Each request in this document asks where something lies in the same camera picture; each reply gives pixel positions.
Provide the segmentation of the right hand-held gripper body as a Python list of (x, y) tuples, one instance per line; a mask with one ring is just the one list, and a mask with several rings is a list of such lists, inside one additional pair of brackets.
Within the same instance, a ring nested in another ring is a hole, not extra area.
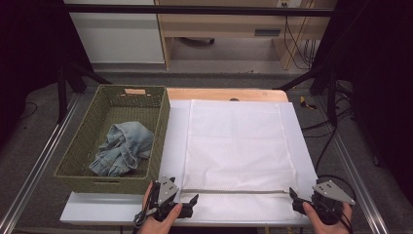
[(343, 204), (354, 205), (354, 198), (332, 180), (315, 185), (313, 190), (309, 205), (322, 224), (350, 224), (349, 217), (344, 214)]

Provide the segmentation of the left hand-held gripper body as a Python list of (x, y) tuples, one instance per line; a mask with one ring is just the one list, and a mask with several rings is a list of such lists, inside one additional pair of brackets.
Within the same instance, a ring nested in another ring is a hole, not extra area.
[(153, 183), (152, 192), (149, 197), (148, 215), (156, 220), (163, 221), (174, 208), (174, 198), (179, 188), (163, 175)]

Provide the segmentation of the light blue denim jeans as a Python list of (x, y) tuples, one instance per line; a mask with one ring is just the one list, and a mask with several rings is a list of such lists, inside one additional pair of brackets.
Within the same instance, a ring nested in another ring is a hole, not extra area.
[(153, 142), (154, 134), (140, 122), (114, 124), (89, 169), (98, 176), (123, 176), (150, 157)]

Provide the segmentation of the white mesh laundry bag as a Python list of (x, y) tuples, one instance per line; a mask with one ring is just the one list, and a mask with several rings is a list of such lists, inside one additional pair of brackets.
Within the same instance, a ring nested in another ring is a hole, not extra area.
[(181, 197), (199, 196), (195, 220), (298, 219), (288, 195), (296, 186), (280, 104), (191, 102)]

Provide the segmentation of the green woven basket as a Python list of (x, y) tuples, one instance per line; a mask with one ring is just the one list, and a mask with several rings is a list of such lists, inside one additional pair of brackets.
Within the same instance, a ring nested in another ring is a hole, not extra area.
[[(163, 86), (101, 85), (56, 167), (55, 177), (76, 193), (143, 194), (160, 173), (169, 122), (169, 95)], [(151, 154), (121, 176), (99, 176), (90, 169), (110, 127), (137, 121), (154, 134)]]

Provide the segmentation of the person's right hand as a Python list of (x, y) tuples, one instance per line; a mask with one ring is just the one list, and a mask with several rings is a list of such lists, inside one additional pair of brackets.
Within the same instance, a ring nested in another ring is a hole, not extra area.
[(304, 203), (303, 208), (316, 234), (353, 234), (351, 226), (353, 211), (349, 204), (343, 203), (342, 220), (334, 225), (325, 225), (310, 204)]

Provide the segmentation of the person's left hand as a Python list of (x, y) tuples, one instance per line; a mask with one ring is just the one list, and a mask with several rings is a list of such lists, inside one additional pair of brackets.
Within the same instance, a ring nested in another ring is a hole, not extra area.
[(174, 222), (179, 217), (182, 210), (182, 205), (178, 203), (170, 211), (169, 215), (162, 222), (149, 216), (138, 230), (138, 234), (169, 234), (169, 231)]

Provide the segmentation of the yellow and black tool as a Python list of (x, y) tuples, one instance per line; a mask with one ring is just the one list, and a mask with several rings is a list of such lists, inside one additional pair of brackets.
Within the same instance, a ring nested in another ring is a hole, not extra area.
[(306, 99), (303, 96), (300, 97), (300, 106), (305, 107), (305, 108), (309, 108), (309, 109), (312, 109), (312, 110), (318, 109), (315, 104), (309, 104), (308, 102), (306, 102)]

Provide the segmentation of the black metal stand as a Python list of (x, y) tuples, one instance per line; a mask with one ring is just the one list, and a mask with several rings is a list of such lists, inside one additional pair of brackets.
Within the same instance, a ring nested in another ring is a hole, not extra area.
[(293, 87), (301, 84), (302, 82), (314, 78), (315, 81), (311, 85), (310, 93), (315, 95), (320, 95), (325, 88), (327, 91), (327, 120), (333, 127), (336, 127), (338, 124), (337, 115), (336, 115), (336, 72), (331, 65), (318, 65), (313, 66), (309, 71), (300, 75), (298, 78), (293, 79), (292, 81), (281, 85), (278, 87), (278, 90), (288, 91)]
[(67, 115), (67, 94), (66, 84), (75, 93), (83, 93), (86, 89), (84, 77), (89, 77), (98, 84), (109, 84), (109, 81), (95, 74), (92, 70), (81, 66), (73, 61), (67, 62), (57, 71), (57, 90), (58, 90), (58, 122), (61, 123)]

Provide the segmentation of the black curtain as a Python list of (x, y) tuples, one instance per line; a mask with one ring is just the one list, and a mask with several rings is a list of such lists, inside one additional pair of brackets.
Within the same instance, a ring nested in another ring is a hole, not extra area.
[(413, 204), (413, 0), (337, 0), (315, 63), (330, 58), (379, 162)]
[(10, 138), (27, 96), (57, 81), (60, 70), (77, 93), (92, 65), (63, 0), (0, 0), (0, 147)]

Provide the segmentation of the white cabinet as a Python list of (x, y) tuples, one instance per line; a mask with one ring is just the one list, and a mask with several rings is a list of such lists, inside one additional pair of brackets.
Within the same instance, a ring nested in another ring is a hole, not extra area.
[(163, 63), (155, 14), (71, 13), (91, 63)]

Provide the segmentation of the light wooden desk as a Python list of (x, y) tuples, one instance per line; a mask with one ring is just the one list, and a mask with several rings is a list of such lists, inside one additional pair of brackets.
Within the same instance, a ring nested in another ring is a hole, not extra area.
[[(333, 10), (338, 0), (154, 0), (158, 6), (225, 6), (263, 8), (312, 8)], [(319, 40), (328, 18), (282, 16), (169, 15), (159, 14), (166, 38), (270, 38), (287, 70), (297, 61), (298, 47), (305, 40)]]

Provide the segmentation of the black horizontal bar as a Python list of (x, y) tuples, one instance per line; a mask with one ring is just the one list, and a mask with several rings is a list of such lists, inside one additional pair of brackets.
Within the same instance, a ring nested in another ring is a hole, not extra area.
[(334, 10), (217, 6), (65, 4), (70, 13), (333, 17)]

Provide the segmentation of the aluminium floor rail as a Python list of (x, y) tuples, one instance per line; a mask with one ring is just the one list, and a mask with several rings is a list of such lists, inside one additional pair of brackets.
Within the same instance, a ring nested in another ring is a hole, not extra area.
[(82, 98), (79, 94), (74, 94), (66, 107), (67, 113), (59, 120), (38, 156), (32, 170), (26, 177), (24, 184), (19, 190), (17, 197), (9, 207), (5, 216), (0, 220), (0, 234), (12, 234), (16, 224), (19, 221), (26, 204), (28, 203), (37, 183), (45, 171), (50, 159), (52, 158), (56, 147), (58, 146), (62, 135), (64, 134), (68, 123), (77, 109), (78, 102)]
[(356, 165), (354, 164), (347, 147), (345, 146), (340, 131), (336, 130), (333, 137), (333, 142), (338, 156), (343, 166), (348, 179), (350, 180), (353, 189), (357, 195), (357, 204), (362, 209), (362, 212), (368, 222), (372, 234), (389, 234), (389, 229), (385, 224), (376, 204), (371, 197), (371, 194), (361, 178)]

